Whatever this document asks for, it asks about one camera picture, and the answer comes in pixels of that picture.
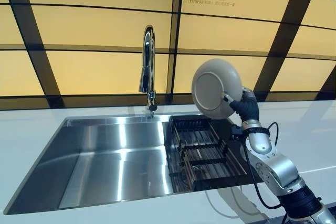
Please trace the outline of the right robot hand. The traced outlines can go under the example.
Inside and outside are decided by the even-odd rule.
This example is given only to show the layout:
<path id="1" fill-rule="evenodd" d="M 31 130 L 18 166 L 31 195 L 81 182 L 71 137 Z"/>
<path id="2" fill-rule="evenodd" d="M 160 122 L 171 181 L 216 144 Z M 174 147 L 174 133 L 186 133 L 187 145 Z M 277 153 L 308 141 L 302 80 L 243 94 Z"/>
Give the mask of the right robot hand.
<path id="1" fill-rule="evenodd" d="M 240 101 L 234 100 L 227 93 L 224 93 L 223 100 L 240 116 L 243 122 L 248 120 L 259 121 L 259 107 L 254 92 L 247 87 L 242 87 L 242 91 Z"/>

